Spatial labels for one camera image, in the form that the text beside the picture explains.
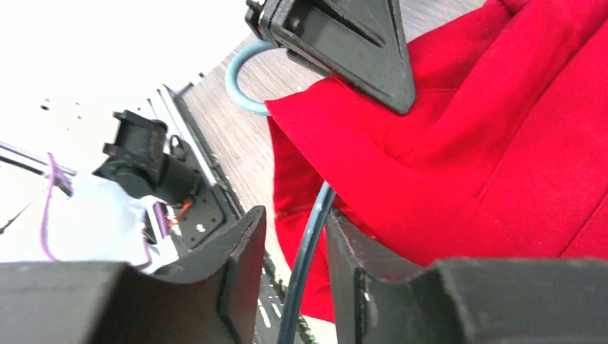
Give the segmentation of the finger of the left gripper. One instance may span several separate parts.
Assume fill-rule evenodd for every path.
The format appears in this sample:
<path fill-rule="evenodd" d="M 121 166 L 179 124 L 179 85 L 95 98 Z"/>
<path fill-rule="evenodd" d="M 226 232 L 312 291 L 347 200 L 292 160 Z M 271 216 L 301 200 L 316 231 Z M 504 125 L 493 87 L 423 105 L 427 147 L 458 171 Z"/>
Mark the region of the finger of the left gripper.
<path fill-rule="evenodd" d="M 398 1 L 247 1 L 252 33 L 403 115 L 416 91 Z"/>

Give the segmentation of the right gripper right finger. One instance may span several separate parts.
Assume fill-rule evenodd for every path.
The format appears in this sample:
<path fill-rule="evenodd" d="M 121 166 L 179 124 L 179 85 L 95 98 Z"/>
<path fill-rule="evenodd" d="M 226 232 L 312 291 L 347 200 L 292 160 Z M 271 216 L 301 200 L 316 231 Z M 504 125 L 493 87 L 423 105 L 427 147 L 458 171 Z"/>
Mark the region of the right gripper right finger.
<path fill-rule="evenodd" d="M 428 268 L 362 233 L 327 227 L 340 343 L 605 343 L 607 263 L 444 259 Z"/>

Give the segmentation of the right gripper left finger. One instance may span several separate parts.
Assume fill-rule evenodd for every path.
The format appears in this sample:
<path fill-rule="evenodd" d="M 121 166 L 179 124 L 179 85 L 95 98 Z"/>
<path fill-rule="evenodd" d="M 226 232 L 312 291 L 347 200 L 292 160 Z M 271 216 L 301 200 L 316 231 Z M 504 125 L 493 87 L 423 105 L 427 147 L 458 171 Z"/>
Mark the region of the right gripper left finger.
<path fill-rule="evenodd" d="M 118 262 L 1 266 L 3 343 L 251 343 L 266 211 L 151 275 Z"/>

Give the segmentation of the grey-blue hanger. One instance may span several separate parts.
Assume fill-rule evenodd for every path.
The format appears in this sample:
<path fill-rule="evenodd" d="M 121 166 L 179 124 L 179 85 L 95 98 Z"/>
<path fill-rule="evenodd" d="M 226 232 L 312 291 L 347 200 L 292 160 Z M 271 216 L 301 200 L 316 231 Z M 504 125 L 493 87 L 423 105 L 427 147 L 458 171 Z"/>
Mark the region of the grey-blue hanger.
<path fill-rule="evenodd" d="M 272 43 L 264 40 L 257 40 L 251 43 L 251 45 L 245 47 L 241 52 L 238 52 L 236 57 L 229 63 L 224 77 L 227 94 L 236 104 L 250 113 L 265 117 L 270 116 L 270 111 L 264 103 L 249 98 L 240 90 L 238 85 L 238 74 L 245 62 L 249 59 L 259 53 L 274 48 Z M 323 227 L 326 224 L 326 219 L 335 197 L 336 192 L 326 181 L 323 182 L 305 226 L 298 254 L 295 259 L 294 270 L 292 271 L 288 283 L 282 320 L 279 325 L 278 343 L 295 342 L 295 334 L 299 324 L 300 307 L 305 290 L 305 283 L 308 278 L 320 235 L 323 232 Z"/>

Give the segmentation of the red skirt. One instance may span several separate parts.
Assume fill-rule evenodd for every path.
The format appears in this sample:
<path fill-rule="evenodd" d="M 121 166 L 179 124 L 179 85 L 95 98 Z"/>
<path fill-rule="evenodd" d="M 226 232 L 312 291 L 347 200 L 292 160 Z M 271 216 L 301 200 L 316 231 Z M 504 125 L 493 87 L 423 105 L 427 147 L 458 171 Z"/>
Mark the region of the red skirt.
<path fill-rule="evenodd" d="M 405 116 L 328 77 L 267 103 L 293 266 L 324 182 L 402 257 L 607 257 L 607 3 L 488 1 L 409 43 Z"/>

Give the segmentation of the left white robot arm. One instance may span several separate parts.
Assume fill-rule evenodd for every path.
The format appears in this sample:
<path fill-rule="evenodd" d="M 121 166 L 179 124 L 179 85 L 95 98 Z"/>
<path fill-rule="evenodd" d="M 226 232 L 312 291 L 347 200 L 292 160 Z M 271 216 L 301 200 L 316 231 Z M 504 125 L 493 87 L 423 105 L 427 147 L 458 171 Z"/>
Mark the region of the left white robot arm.
<path fill-rule="evenodd" d="M 400 77 L 392 90 L 394 102 L 411 104 L 414 88 L 406 64 L 400 3 L 348 2 L 341 9 L 348 17 L 364 10 L 363 23 L 377 24 L 385 33 L 392 33 L 393 44 L 385 53 L 365 57 L 349 39 L 335 32 L 323 43 L 335 45 L 341 57 L 350 54 L 364 62 L 366 71 L 378 78 Z M 390 204 L 387 192 L 393 189 L 388 173 L 373 162 L 361 141 L 353 148 L 346 147 L 350 134 L 346 120 L 369 97 L 352 90 L 346 80 L 349 72 L 344 71 L 334 74 L 332 90 L 322 91 L 314 85 L 280 99 L 278 109 L 268 110 L 243 93 L 238 75 L 249 59 L 271 49 L 272 44 L 258 40 L 236 54 L 226 70 L 226 95 L 255 117 L 295 121 L 295 129 L 306 137 L 307 146 L 329 163 L 321 168 L 319 160 L 313 161 L 314 171 L 324 182 L 324 186 L 308 186 L 314 196 L 335 193 L 357 215 L 382 217 Z M 52 156 L 47 156 L 35 172 L 41 178 L 37 187 L 42 194 L 24 205 L 32 214 L 29 226 L 11 229 L 9 222 L 1 225 L 1 231 L 9 235 L 1 241 L 3 262 L 127 261 L 145 271 L 159 266 L 159 257 L 166 251 L 149 244 L 143 233 L 146 202 L 153 195 L 150 191 L 130 196 L 111 176 L 96 176 L 89 167 L 77 171 L 72 165 L 58 164 Z"/>

